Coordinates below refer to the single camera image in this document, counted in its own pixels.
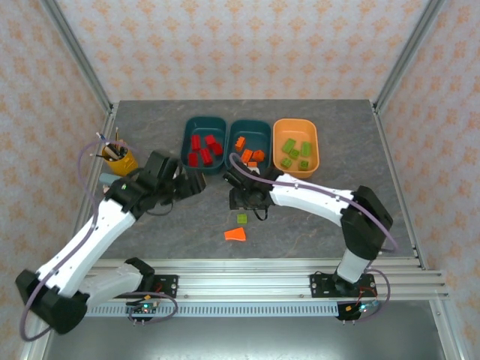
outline floor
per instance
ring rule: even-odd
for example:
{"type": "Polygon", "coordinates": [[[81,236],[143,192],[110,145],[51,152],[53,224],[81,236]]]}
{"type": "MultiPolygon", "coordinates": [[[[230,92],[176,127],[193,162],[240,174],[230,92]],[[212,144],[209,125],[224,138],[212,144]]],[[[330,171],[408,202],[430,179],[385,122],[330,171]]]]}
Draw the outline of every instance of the floor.
{"type": "Polygon", "coordinates": [[[381,316],[345,325],[333,317],[173,318],[133,327],[85,318],[49,340],[44,360],[442,360],[427,301],[388,304],[381,316]]]}
{"type": "MultiPolygon", "coordinates": [[[[114,126],[121,138],[142,149],[142,164],[155,149],[178,154],[185,122],[194,116],[220,116],[229,124],[258,119],[273,125],[281,118],[311,120],[317,128],[321,164],[308,180],[330,188],[372,188],[394,219],[399,251],[411,257],[412,245],[398,202],[380,135],[367,100],[159,100],[122,101],[114,126]]],[[[225,241],[238,227],[230,211],[230,186],[223,172],[207,177],[199,195],[177,202],[166,217],[144,215],[124,232],[103,258],[249,259],[339,258],[345,250],[341,229],[321,217],[287,207],[271,207],[268,220],[248,215],[246,242],[225,241]]]]}

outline wallpaper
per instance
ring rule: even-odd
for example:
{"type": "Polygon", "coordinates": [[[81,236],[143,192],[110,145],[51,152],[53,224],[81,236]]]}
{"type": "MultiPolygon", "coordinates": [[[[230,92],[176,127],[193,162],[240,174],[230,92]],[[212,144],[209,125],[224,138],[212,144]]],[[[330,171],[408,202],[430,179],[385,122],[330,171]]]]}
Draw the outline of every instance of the wallpaper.
{"type": "Polygon", "coordinates": [[[0,358],[19,359],[15,277],[71,237],[77,153],[104,112],[38,0],[0,2],[0,59],[0,358]]]}
{"type": "Polygon", "coordinates": [[[427,0],[59,0],[111,101],[376,99],[427,0]]]}
{"type": "Polygon", "coordinates": [[[480,354],[480,7],[449,0],[382,114],[416,232],[480,354]]]}

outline yellow cup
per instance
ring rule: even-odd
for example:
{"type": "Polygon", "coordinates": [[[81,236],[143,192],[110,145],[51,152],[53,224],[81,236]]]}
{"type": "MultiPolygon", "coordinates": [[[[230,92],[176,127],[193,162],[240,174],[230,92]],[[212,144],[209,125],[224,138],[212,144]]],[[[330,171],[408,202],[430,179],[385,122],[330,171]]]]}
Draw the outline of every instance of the yellow cup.
{"type": "MultiPolygon", "coordinates": [[[[102,148],[103,158],[110,158],[110,156],[105,151],[105,147],[102,148]]],[[[105,160],[113,173],[118,176],[126,176],[128,173],[132,172],[138,167],[137,160],[132,155],[132,151],[127,149],[127,154],[119,160],[108,161],[105,160]]]]}

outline orange triangle block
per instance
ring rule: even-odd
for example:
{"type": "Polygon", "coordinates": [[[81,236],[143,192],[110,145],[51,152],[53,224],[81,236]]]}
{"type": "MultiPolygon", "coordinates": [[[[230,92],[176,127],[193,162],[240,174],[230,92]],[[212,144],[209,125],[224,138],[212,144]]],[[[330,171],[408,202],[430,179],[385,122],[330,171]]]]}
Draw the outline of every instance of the orange triangle block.
{"type": "Polygon", "coordinates": [[[237,242],[246,242],[247,235],[243,227],[224,232],[225,240],[236,240],[237,242]]]}

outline plastic bin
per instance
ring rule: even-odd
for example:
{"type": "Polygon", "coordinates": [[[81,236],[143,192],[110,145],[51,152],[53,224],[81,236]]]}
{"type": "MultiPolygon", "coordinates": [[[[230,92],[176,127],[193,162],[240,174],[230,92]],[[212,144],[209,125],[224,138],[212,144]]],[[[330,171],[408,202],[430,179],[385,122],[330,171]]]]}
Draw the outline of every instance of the plastic bin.
{"type": "Polygon", "coordinates": [[[259,171],[262,172],[272,163],[272,127],[260,120],[237,120],[230,127],[225,149],[225,165],[227,168],[231,167],[230,153],[235,152],[242,156],[245,149],[254,152],[262,150],[265,153],[265,160],[257,164],[259,171]],[[245,138],[245,146],[240,152],[237,152],[235,144],[239,137],[245,138]]]}
{"type": "Polygon", "coordinates": [[[222,118],[215,118],[210,116],[199,116],[191,118],[185,125],[185,131],[183,136],[183,143],[181,145],[180,159],[185,167],[188,169],[200,170],[205,175],[214,175],[220,172],[224,165],[224,154],[226,148],[227,139],[227,123],[222,118]],[[199,166],[188,166],[188,154],[192,152],[191,137],[192,135],[200,135],[200,145],[202,148],[206,148],[205,137],[207,135],[213,135],[215,140],[222,145],[223,154],[215,156],[213,151],[210,151],[210,155],[213,159],[211,166],[203,166],[202,158],[198,152],[199,166]]]}
{"type": "Polygon", "coordinates": [[[273,125],[273,164],[278,169],[299,179],[305,179],[312,176],[320,165],[320,152],[318,149],[317,127],[311,121],[303,118],[281,118],[273,125]],[[301,157],[292,160],[292,166],[285,169],[281,166],[284,158],[290,158],[288,154],[282,151],[282,147],[288,139],[296,141],[294,149],[300,150],[302,142],[311,144],[310,156],[301,157]],[[299,162],[308,161],[307,170],[299,170],[299,162]]]}

